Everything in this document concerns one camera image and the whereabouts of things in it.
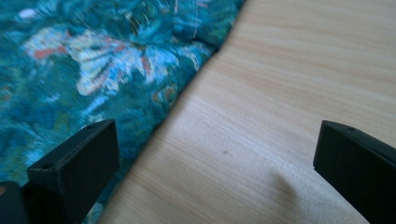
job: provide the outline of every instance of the black plastic piece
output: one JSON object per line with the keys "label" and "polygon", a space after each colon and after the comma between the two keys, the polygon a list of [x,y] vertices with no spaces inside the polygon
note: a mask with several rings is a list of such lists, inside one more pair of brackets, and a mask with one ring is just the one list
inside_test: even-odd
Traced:
{"label": "black plastic piece", "polygon": [[21,189],[0,183],[0,224],[81,223],[119,167],[115,121],[91,124],[29,167]]}
{"label": "black plastic piece", "polygon": [[314,158],[323,176],[369,222],[396,223],[396,149],[324,120]]}
{"label": "black plastic piece", "polygon": [[0,223],[28,223],[20,186],[12,181],[0,182]]}

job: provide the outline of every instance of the upholstered fabric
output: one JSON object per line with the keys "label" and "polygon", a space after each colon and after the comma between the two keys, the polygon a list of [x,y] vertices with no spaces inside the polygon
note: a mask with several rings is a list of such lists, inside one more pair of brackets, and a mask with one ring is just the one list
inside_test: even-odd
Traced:
{"label": "upholstered fabric", "polygon": [[41,0],[0,3],[0,180],[76,133],[115,119],[129,170],[179,93],[220,48],[243,0]]}

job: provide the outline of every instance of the teal floral fabric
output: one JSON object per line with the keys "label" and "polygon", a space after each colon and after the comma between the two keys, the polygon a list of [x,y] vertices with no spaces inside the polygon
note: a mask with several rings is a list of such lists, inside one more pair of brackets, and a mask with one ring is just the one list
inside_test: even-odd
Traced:
{"label": "teal floral fabric", "polygon": [[177,96],[222,45],[243,0],[0,2],[0,181],[87,124],[115,119],[121,168],[103,205]]}

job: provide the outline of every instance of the wooden table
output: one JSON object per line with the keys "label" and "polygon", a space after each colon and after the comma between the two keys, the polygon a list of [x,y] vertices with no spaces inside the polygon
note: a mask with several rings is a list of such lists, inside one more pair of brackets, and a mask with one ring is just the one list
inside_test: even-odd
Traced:
{"label": "wooden table", "polygon": [[367,223],[313,169],[324,119],[396,147],[396,1],[247,0],[101,223]]}

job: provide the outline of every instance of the wood grain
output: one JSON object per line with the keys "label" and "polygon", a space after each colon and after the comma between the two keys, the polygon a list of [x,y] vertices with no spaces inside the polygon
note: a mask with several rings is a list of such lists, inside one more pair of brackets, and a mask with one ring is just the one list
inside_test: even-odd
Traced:
{"label": "wood grain", "polygon": [[367,223],[313,170],[320,123],[396,147],[396,2],[247,0],[100,223]]}

